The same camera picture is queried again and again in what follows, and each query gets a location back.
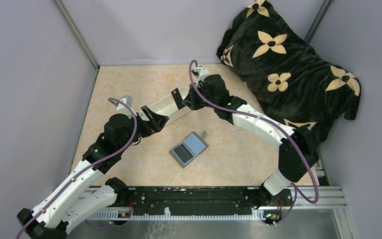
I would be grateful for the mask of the white plastic tray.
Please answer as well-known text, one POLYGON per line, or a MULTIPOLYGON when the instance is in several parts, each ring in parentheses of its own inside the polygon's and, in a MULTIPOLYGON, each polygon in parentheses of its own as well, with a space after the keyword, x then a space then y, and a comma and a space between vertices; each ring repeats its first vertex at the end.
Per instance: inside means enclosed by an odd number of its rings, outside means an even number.
MULTIPOLYGON (((179 88, 182 99, 185 99, 185 97, 188 95, 189 90, 189 86, 179 88)), ((152 105, 148 106, 148 108, 150 108, 153 112, 157 114, 169 117, 169 121, 166 123, 165 126, 173 123, 179 118, 185 116, 187 113, 191 112, 191 109, 187 106, 185 106, 181 110, 178 110, 171 93, 165 96, 164 98, 158 100, 157 102, 153 103, 152 105)))

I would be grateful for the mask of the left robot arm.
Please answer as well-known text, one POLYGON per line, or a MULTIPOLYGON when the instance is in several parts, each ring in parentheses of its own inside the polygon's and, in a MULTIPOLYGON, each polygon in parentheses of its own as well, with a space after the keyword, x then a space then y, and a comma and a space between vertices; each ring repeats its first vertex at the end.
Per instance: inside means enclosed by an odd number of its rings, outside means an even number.
POLYGON ((170 119, 147 106, 141 109, 144 117, 126 108, 125 114, 109 118, 103 132, 69 176, 33 209, 24 208, 17 214, 22 233, 32 239, 65 239, 92 214, 107 206, 123 206, 128 202, 128 186, 117 177, 108 179, 84 199, 80 200, 79 196, 119 162, 132 143, 160 132, 170 119))

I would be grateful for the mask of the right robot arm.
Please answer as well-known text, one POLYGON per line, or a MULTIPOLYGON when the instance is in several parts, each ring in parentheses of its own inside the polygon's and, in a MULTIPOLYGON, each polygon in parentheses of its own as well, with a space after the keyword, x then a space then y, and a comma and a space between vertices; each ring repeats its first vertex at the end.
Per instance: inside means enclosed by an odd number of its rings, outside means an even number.
POLYGON ((230 124, 246 129, 278 151, 279 161, 274 172, 261 184, 260 198, 273 205, 280 192, 308 174, 315 182, 313 165, 318 161, 311 131, 279 123, 254 109, 245 100, 232 96, 218 74, 190 73, 190 90, 183 100, 191 110, 214 109, 217 116, 230 124))

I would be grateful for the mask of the dark credit card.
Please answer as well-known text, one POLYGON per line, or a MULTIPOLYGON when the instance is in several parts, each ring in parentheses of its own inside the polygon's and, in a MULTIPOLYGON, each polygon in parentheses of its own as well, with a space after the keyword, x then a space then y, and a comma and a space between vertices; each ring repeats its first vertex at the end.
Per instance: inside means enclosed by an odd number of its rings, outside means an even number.
POLYGON ((175 88, 173 91, 171 91, 171 95, 178 110, 181 110, 185 107, 179 88, 175 88))

